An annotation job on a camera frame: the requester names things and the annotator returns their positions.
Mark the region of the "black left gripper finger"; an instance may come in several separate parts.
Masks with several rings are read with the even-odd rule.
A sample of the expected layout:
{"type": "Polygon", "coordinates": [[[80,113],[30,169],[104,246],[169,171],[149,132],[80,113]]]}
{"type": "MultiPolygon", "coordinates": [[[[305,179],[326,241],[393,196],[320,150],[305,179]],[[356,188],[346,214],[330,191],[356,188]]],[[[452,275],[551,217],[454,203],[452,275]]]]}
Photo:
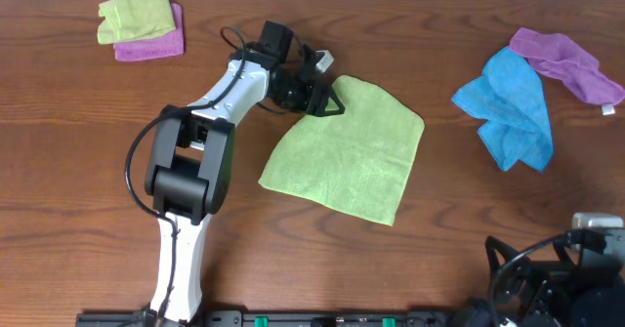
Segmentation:
{"type": "Polygon", "coordinates": [[[323,112],[326,115],[342,115],[345,113],[345,110],[346,108],[334,88],[328,85],[326,87],[326,105],[323,112]]]}
{"type": "Polygon", "coordinates": [[[330,103],[327,105],[310,105],[306,114],[315,117],[329,117],[341,115],[345,112],[345,107],[341,104],[330,103]]]}

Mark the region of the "light green cloth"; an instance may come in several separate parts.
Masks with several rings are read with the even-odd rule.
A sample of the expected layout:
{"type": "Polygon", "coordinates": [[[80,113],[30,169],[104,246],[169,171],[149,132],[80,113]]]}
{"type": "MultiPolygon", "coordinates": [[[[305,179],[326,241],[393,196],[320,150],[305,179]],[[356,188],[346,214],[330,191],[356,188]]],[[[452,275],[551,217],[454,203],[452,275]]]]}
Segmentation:
{"type": "Polygon", "coordinates": [[[426,124],[375,84],[343,75],[333,88],[344,113],[300,119],[272,151],[259,183],[392,225],[426,124]]]}

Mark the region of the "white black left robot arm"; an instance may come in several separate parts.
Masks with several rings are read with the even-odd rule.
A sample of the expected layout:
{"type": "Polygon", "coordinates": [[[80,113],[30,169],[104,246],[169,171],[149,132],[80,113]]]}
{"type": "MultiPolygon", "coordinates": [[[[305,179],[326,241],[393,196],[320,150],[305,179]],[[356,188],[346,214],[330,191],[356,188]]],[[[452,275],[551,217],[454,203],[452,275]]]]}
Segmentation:
{"type": "Polygon", "coordinates": [[[296,41],[289,27],[266,21],[258,41],[235,45],[224,75],[204,96],[164,108],[152,124],[145,191],[159,224],[160,253],[147,326],[189,326],[198,314],[206,232],[228,194],[235,129],[249,110],[270,99],[315,117],[344,113],[322,80],[333,56],[299,44],[300,62],[289,68],[296,41]]]}

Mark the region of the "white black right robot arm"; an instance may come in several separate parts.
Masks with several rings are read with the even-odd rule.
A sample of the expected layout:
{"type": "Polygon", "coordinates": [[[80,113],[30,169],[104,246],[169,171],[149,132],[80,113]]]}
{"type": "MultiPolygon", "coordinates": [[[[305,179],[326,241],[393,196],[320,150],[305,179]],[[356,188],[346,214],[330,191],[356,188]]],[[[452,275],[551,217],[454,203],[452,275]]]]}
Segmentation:
{"type": "Polygon", "coordinates": [[[624,229],[578,228],[521,251],[489,236],[490,283],[452,327],[622,326],[624,229]]]}

